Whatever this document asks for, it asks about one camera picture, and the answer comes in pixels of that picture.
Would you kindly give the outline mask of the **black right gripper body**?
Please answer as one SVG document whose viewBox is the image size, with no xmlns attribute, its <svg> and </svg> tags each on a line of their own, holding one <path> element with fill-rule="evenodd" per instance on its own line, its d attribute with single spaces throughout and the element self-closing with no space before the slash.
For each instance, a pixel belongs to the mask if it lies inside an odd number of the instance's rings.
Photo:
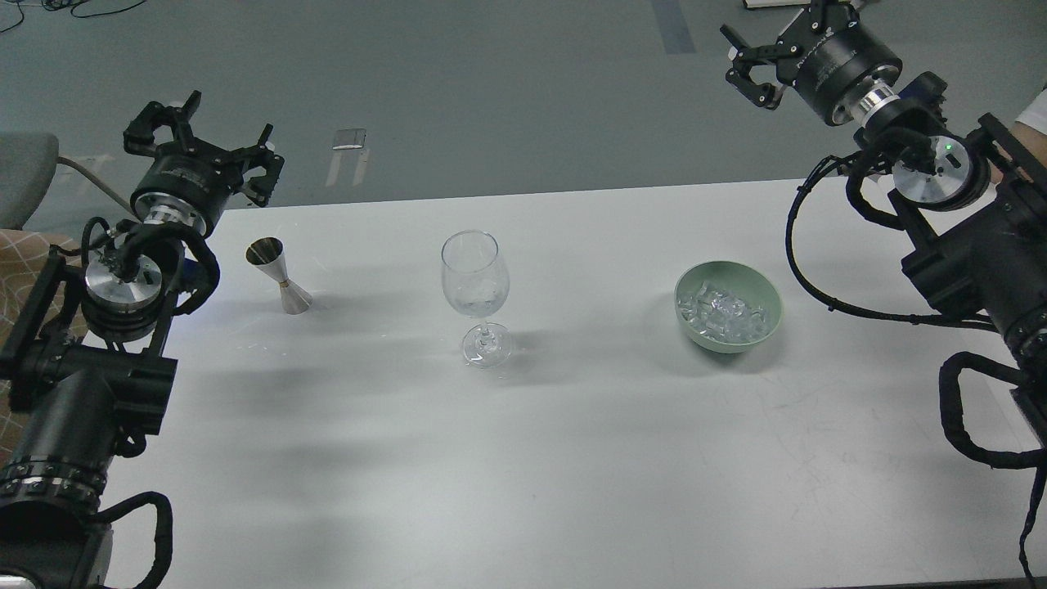
<svg viewBox="0 0 1047 589">
<path fill-rule="evenodd" d="M 857 21 L 829 24 L 815 31 L 794 21 L 779 37 L 789 50 L 777 62 L 777 78 L 786 83 L 824 124 L 853 119 L 850 108 L 879 80 L 893 85 L 903 71 L 901 58 Z"/>
</svg>

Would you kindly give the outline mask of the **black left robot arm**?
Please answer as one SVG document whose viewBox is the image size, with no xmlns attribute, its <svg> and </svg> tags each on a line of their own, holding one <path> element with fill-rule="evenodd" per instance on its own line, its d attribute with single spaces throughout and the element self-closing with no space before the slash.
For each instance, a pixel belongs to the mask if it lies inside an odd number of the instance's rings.
<svg viewBox="0 0 1047 589">
<path fill-rule="evenodd" d="M 197 137 L 198 91 L 180 106 L 152 101 L 124 131 L 124 149 L 152 161 L 128 201 L 130 218 L 88 220 L 75 250 L 50 247 L 2 350 L 10 408 L 29 417 L 2 467 L 4 588 L 102 588 L 115 522 L 155 511 L 152 565 L 160 586 L 173 558 L 173 508 L 160 492 L 101 507 L 108 469 L 160 432 L 177 363 L 164 356 L 175 317 L 216 291 L 207 239 L 229 198 L 269 204 L 285 163 L 266 124 L 248 146 Z"/>
</svg>

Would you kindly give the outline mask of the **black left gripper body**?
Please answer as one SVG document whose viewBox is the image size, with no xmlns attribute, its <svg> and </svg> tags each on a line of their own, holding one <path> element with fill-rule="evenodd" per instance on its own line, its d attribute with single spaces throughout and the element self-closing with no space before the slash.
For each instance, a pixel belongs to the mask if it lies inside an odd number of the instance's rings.
<svg viewBox="0 0 1047 589">
<path fill-rule="evenodd" d="M 132 211 L 142 223 L 159 223 L 162 216 L 169 216 L 209 237 L 229 198 L 245 182 L 243 161 L 235 160 L 231 151 L 207 142 L 190 148 L 179 142 L 132 144 L 130 153 L 152 160 L 130 197 Z"/>
</svg>

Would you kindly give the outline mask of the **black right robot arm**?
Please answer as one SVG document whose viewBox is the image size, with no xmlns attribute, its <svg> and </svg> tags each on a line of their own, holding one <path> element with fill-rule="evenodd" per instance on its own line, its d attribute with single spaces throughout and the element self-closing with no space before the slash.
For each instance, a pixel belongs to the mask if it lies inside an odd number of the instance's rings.
<svg viewBox="0 0 1047 589">
<path fill-rule="evenodd" d="M 725 80 L 755 106 L 775 110 L 793 89 L 824 124 L 857 122 L 856 152 L 823 158 L 798 187 L 785 224 L 790 272 L 814 299 L 848 316 L 997 333 L 1016 365 L 957 352 L 938 376 L 946 441 L 996 470 L 1033 470 L 1031 500 L 1018 537 L 1027 585 L 1043 588 L 1026 552 L 1045 496 L 1045 450 L 994 451 L 973 441 L 959 378 L 965 371 L 1011 385 L 1018 410 L 1045 440 L 1045 165 L 987 113 L 970 134 L 946 127 L 946 82 L 923 72 L 897 88 L 901 58 L 861 25 L 852 1 L 808 1 L 764 45 L 733 27 Z M 929 314 L 875 312 L 831 297 L 807 279 L 795 257 L 795 224 L 809 194 L 831 172 L 845 176 L 848 204 L 868 223 L 904 232 L 912 253 L 901 270 Z"/>
</svg>

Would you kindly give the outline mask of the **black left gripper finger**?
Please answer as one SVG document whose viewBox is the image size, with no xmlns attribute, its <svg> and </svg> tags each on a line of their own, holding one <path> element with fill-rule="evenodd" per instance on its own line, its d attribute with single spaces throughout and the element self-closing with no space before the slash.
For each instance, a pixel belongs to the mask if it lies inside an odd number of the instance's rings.
<svg viewBox="0 0 1047 589">
<path fill-rule="evenodd" d="M 202 93 L 194 90 L 180 106 L 166 106 L 160 101 L 147 104 L 124 130 L 124 152 L 154 160 L 168 155 L 198 155 L 200 148 L 191 129 L 191 117 L 201 98 Z M 161 128 L 168 128 L 172 135 L 171 141 L 164 144 L 158 144 L 155 137 Z"/>
<path fill-rule="evenodd" d="M 273 124 L 265 124 L 254 144 L 221 156 L 222 182 L 227 191 L 245 196 L 259 208 L 269 206 L 285 163 L 284 157 L 268 145 L 273 130 Z"/>
</svg>

